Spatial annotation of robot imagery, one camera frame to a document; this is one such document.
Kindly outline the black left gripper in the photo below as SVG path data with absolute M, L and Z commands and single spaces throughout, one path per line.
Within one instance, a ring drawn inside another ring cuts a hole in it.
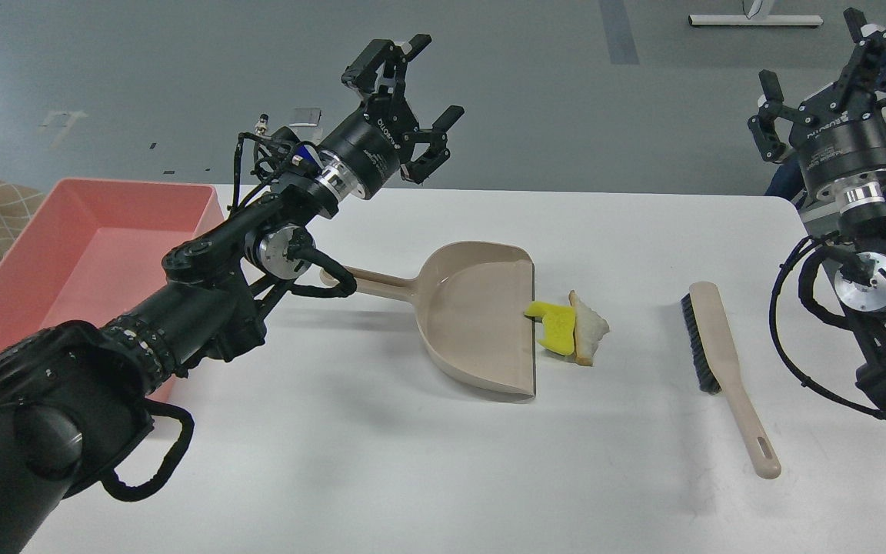
M 465 114 L 451 105 L 429 128 L 421 128 L 408 100 L 408 63 L 432 42 L 417 34 L 407 42 L 373 39 L 341 74 L 341 84 L 360 105 L 318 147 L 320 179 L 339 199 L 373 199 L 394 175 L 422 185 L 447 162 L 448 133 Z

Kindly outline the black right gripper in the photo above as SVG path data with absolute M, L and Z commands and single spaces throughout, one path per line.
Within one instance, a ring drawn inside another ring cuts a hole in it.
M 886 183 L 886 28 L 866 32 L 862 11 L 843 11 L 854 49 L 837 80 L 824 85 L 799 104 L 784 104 L 778 74 L 758 73 L 761 97 L 748 120 L 754 144 L 766 162 L 781 164 L 788 145 L 778 137 L 776 122 L 797 124 L 798 167 L 810 199 L 834 196 L 835 182 Z

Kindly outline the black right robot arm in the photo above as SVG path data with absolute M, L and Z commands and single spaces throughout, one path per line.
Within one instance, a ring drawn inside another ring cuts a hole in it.
M 785 259 L 772 291 L 772 337 L 781 287 L 799 268 L 806 311 L 854 333 L 865 358 L 855 385 L 871 407 L 830 392 L 787 355 L 781 360 L 812 392 L 886 421 L 886 28 L 854 8 L 844 20 L 854 48 L 839 77 L 787 106 L 777 75 L 761 71 L 748 128 L 764 160 L 794 165 L 810 199 L 833 201 L 839 211 L 836 232 L 802 239 Z

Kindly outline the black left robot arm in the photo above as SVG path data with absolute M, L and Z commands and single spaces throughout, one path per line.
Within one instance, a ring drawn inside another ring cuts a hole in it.
M 285 295 L 354 295 L 358 277 L 317 249 L 307 225 L 349 194 L 372 199 L 393 176 L 424 182 L 450 157 L 451 105 L 419 125 L 405 97 L 408 64 L 431 42 L 374 39 L 341 83 L 360 102 L 319 143 L 262 115 L 240 133 L 257 185 L 232 194 L 228 217 L 170 249 L 166 282 L 104 326 L 69 320 L 0 351 L 0 553 L 21 552 L 62 500 L 101 484 L 121 502 L 157 493 L 189 448 L 194 420 L 151 395 L 206 359 L 229 362 L 263 345 Z

